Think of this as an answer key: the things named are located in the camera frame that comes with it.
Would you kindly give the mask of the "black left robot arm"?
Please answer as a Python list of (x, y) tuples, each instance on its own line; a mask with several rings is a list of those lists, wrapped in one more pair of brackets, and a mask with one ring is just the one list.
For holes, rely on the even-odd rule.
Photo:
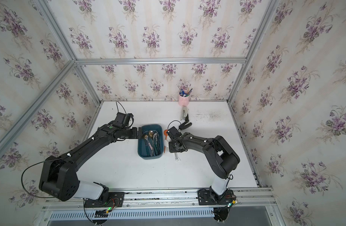
[(60, 201), (73, 198), (82, 182), (77, 172), (99, 150), (124, 139), (140, 139), (142, 128), (118, 128), (105, 124), (76, 148), (58, 157), (50, 156), (43, 164), (39, 189)]

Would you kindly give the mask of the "orange plastic spoon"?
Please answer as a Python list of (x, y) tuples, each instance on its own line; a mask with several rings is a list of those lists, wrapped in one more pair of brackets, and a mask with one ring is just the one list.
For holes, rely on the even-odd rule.
[(164, 140), (163, 140), (164, 151), (163, 151), (163, 152), (165, 153), (166, 148), (169, 147), (169, 141), (167, 140), (167, 137), (168, 137), (167, 131), (164, 131), (164, 132), (163, 132), (163, 135), (164, 135)]

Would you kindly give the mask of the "large silver spoon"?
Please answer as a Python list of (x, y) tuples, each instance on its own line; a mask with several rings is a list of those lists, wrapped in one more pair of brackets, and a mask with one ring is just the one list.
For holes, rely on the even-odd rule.
[(153, 133), (153, 150), (154, 150), (155, 156), (160, 155), (161, 153), (160, 136), (157, 132)]

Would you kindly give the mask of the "small silver spoon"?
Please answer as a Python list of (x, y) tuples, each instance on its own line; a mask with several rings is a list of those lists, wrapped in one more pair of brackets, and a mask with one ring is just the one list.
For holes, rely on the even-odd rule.
[(174, 156), (175, 156), (175, 161), (179, 162), (179, 161), (180, 161), (180, 158), (178, 157), (178, 154), (175, 153)]

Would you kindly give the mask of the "silver spoon teal handle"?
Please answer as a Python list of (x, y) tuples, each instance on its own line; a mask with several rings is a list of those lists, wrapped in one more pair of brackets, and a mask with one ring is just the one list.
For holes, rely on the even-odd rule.
[(147, 153), (148, 153), (150, 156), (155, 156), (154, 148), (153, 148), (153, 146), (151, 145), (151, 143), (149, 142), (149, 136), (148, 136), (148, 135), (145, 135), (145, 136), (144, 136), (144, 140), (145, 140), (145, 144), (146, 144)]

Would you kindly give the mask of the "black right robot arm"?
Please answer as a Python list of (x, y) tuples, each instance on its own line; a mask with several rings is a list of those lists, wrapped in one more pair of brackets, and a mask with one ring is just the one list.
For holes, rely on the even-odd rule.
[(191, 133), (181, 133), (175, 128), (167, 131), (170, 138), (170, 153), (183, 153), (194, 150), (205, 155), (211, 170), (215, 174), (215, 179), (210, 186), (211, 191), (222, 196), (227, 191), (227, 185), (232, 177), (231, 172), (234, 171), (240, 163), (238, 154), (228, 144), (222, 136), (214, 138), (198, 137)]

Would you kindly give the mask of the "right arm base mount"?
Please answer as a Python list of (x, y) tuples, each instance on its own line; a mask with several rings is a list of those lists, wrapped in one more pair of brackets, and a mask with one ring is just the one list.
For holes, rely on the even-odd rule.
[(231, 189), (223, 194), (216, 194), (213, 189), (200, 189), (197, 191), (199, 205), (225, 205), (231, 206), (236, 203), (237, 197)]

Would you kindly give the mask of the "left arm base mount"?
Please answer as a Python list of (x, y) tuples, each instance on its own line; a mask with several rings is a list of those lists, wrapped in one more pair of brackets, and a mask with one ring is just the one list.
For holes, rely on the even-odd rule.
[(122, 207), (124, 196), (124, 192), (108, 192), (102, 194), (97, 200), (86, 199), (83, 206), (85, 208)]

